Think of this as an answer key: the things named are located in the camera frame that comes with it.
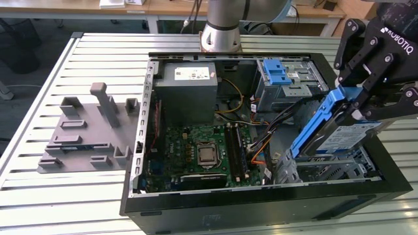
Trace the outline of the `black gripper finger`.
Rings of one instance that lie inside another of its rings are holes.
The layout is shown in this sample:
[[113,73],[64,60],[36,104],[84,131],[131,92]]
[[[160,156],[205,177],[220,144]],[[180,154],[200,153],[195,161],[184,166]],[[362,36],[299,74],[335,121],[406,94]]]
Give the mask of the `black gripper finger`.
[[368,76],[362,65],[376,52],[382,40],[366,35],[367,26],[359,19],[347,19],[336,51],[334,68],[339,71],[336,82],[342,86],[356,86]]
[[351,63],[368,72],[354,101],[359,117],[395,121],[418,116],[418,57],[359,52]]

